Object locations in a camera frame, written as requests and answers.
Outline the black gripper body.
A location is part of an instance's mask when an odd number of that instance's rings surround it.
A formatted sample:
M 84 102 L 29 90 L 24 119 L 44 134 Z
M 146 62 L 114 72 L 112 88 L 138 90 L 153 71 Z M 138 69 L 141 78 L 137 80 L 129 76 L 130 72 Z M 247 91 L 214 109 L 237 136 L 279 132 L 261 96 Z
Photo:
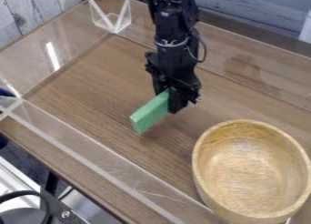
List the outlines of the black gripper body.
M 188 94 L 188 103 L 196 103 L 201 83 L 196 76 L 196 64 L 198 63 L 197 51 L 198 41 L 184 39 L 181 42 L 173 40 L 154 41 L 156 51 L 148 51 L 145 71 L 150 76 L 164 75 L 166 77 L 168 91 L 170 87 L 181 89 Z

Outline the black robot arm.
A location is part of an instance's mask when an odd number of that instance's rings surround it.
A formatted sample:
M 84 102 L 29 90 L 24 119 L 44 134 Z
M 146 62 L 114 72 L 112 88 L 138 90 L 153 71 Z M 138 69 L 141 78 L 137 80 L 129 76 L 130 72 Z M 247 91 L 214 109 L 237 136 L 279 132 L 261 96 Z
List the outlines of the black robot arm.
M 154 93 L 169 93 L 168 112 L 176 114 L 198 99 L 196 64 L 206 58 L 206 43 L 194 25 L 196 0 L 140 0 L 148 4 L 154 25 L 156 51 L 148 51 L 145 70 L 152 76 Z

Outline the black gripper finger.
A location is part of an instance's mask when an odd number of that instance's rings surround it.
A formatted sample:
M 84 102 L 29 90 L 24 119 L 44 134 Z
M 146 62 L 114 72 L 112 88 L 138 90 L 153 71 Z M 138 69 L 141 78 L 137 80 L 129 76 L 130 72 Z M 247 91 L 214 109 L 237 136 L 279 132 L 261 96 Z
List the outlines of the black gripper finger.
M 166 77 L 164 75 L 152 76 L 154 94 L 158 95 L 168 89 Z
M 176 87 L 169 88 L 169 113 L 176 114 L 188 105 L 188 94 Z

